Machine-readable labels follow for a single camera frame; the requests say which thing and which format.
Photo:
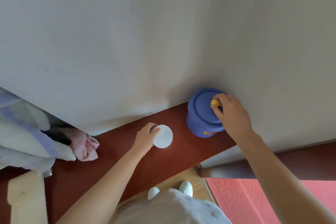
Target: white shoe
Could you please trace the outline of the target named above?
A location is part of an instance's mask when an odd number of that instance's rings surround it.
[[[157,187],[153,187],[148,191],[148,200],[151,200],[153,197],[155,197],[158,193],[160,192],[160,190]]]
[[[186,196],[193,197],[193,186],[188,181],[184,181],[178,190]]]

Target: pink mat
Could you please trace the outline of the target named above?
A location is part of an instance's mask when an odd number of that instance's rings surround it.
[[[218,206],[233,224],[280,224],[256,179],[206,178]],[[336,181],[301,181],[336,214]]]

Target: gray wall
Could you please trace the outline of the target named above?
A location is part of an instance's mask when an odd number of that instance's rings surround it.
[[[336,137],[335,0],[0,0],[0,86],[96,135],[233,92],[273,150]],[[241,158],[237,147],[204,166]]]

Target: person's left arm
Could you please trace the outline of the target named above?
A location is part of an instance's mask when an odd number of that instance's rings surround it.
[[[106,224],[141,158],[153,146],[160,129],[148,123],[136,135],[132,148],[60,218],[57,224]]]

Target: blue container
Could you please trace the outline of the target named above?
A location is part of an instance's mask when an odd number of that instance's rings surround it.
[[[211,137],[223,131],[221,121],[210,108],[213,97],[224,93],[216,88],[203,88],[192,95],[188,103],[187,126],[198,137]]]

